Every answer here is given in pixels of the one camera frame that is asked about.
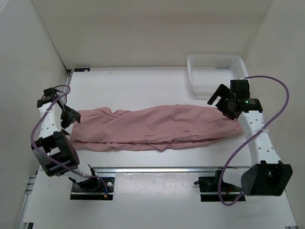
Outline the pink trousers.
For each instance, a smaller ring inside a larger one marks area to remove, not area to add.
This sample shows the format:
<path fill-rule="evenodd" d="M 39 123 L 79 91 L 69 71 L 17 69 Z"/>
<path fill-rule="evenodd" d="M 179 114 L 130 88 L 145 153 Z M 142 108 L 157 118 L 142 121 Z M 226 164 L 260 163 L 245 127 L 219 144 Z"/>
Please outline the pink trousers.
<path fill-rule="evenodd" d="M 241 125 L 215 108 L 196 105 L 161 105 L 138 111 L 108 107 L 81 110 L 72 128 L 75 149 L 163 152 L 206 146 L 242 134 Z"/>

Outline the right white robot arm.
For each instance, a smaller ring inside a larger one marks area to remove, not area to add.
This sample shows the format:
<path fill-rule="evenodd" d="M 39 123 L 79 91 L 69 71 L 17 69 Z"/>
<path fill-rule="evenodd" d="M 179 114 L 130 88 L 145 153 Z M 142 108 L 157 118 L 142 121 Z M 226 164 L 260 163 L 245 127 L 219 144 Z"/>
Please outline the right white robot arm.
<path fill-rule="evenodd" d="M 220 100 L 216 108 L 224 116 L 237 121 L 243 129 L 246 142 L 238 150 L 249 147 L 251 167 L 242 170 L 226 163 L 215 174 L 214 186 L 218 191 L 224 191 L 233 185 L 246 196 L 281 196 L 293 170 L 276 153 L 266 129 L 261 103 L 250 98 L 249 82 L 232 80 L 230 87 L 221 84 L 207 103 L 212 105 L 217 98 Z"/>

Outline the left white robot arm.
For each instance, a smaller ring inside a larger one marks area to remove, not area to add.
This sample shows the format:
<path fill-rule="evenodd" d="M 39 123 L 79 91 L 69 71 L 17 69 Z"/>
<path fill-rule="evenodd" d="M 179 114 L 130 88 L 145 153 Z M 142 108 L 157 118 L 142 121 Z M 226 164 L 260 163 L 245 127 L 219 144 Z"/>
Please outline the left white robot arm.
<path fill-rule="evenodd" d="M 31 134 L 31 148 L 46 175 L 67 176 L 72 182 L 83 183 L 95 191 L 100 179 L 90 165 L 80 164 L 76 150 L 67 138 L 66 131 L 81 115 L 65 105 L 57 93 L 45 95 L 37 101 L 41 120 Z"/>

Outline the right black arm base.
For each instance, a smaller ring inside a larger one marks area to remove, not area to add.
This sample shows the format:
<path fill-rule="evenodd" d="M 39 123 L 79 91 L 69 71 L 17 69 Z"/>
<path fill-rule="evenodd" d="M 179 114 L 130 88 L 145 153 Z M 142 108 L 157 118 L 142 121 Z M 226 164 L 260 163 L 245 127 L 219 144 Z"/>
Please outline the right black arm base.
<path fill-rule="evenodd" d="M 201 202 L 220 202 L 216 177 L 198 177 L 193 184 L 200 190 Z M 221 184 L 221 195 L 224 202 L 233 202 L 240 191 L 241 189 L 234 185 L 224 182 Z"/>

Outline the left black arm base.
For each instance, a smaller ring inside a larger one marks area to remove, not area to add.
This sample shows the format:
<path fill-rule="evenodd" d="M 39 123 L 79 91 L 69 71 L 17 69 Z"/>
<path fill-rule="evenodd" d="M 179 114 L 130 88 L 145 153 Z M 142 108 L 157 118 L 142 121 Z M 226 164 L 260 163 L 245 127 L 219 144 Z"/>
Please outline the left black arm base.
<path fill-rule="evenodd" d="M 70 200 L 113 200 L 115 175 L 106 175 L 102 179 L 106 184 L 107 194 L 105 194 L 105 186 L 100 180 L 90 180 L 87 184 L 73 182 Z"/>

